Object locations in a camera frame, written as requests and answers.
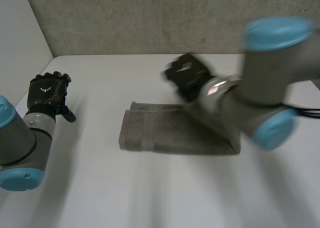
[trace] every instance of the concrete wall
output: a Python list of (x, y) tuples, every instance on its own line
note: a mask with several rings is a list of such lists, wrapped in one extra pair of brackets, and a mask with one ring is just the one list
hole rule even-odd
[(16, 105), (53, 59), (28, 0), (0, 0), (0, 95)]
[(307, 16), (320, 0), (29, 0), (53, 56), (238, 53), (244, 26)]

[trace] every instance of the folded towel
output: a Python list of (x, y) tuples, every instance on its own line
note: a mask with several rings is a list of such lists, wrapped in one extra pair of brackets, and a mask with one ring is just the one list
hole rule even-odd
[(128, 151), (237, 155), (240, 150), (227, 137), (194, 119), (186, 105), (132, 102), (123, 117), (119, 145)]

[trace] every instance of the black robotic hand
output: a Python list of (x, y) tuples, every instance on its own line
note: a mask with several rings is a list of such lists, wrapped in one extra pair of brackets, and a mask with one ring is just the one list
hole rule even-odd
[(29, 113), (43, 113), (56, 119), (62, 115), (68, 122), (75, 122), (76, 116), (66, 106), (69, 75), (55, 71), (53, 74), (37, 75), (30, 81), (27, 107)]
[(208, 67), (191, 53), (180, 56), (166, 69), (165, 77), (178, 87), (178, 94), (186, 101), (195, 100), (201, 87), (215, 76)]

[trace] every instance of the white wall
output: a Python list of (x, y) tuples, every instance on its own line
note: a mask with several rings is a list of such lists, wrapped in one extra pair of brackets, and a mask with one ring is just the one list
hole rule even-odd
[(0, 95), (16, 105), (52, 59), (28, 0), (0, 0)]

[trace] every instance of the white tabletop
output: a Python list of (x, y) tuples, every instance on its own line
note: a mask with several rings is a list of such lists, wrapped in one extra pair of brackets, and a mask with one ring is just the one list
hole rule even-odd
[[(160, 72), (177, 55), (80, 55), (55, 58), (44, 72), (72, 78), (67, 105), (76, 123), (57, 119), (37, 189), (0, 191), (2, 228), (315, 228), (320, 227), (320, 121), (299, 118), (283, 146), (262, 153), (242, 137), (238, 156), (120, 150), (132, 101), (178, 103)], [(221, 74), (240, 55), (204, 55)], [(310, 82), (291, 102), (320, 107)], [(18, 104), (23, 117), (27, 95)]]

